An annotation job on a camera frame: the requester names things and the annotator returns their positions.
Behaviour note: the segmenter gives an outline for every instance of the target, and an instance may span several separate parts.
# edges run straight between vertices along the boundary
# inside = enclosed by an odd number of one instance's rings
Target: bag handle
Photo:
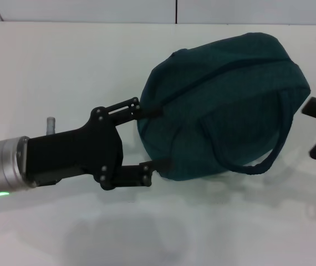
[[[279,91],[278,99],[279,99],[279,106],[280,106],[279,138],[274,149],[268,155],[268,157],[265,158],[265,160],[262,161],[261,163],[254,166],[235,165],[233,162],[230,162],[229,159],[227,159],[222,154],[220,146],[216,145],[217,148],[216,149],[213,148],[213,153],[215,154],[215,159],[218,161],[218,163],[222,167],[232,172],[245,173],[247,175],[259,175],[261,173],[265,173],[271,168],[271,166],[273,165],[274,161],[276,160],[277,156],[279,155],[281,149],[283,148],[285,144],[285,141],[290,132],[292,120],[293,120],[293,112],[291,109],[288,91],[286,90]]]

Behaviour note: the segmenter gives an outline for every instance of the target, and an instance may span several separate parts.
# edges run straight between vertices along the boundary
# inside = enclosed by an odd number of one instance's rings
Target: green fabric bag
[[[227,170],[257,175],[280,153],[309,85],[279,41],[263,33],[173,53],[148,78],[142,108],[164,116],[137,123],[152,159],[172,158],[161,176],[187,180]],[[244,166],[268,151],[258,165]]]

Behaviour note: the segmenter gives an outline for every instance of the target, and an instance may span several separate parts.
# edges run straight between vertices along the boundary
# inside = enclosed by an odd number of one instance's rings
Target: silver cylinder
[[[0,141],[0,195],[27,190],[36,185],[26,181],[28,137]]]

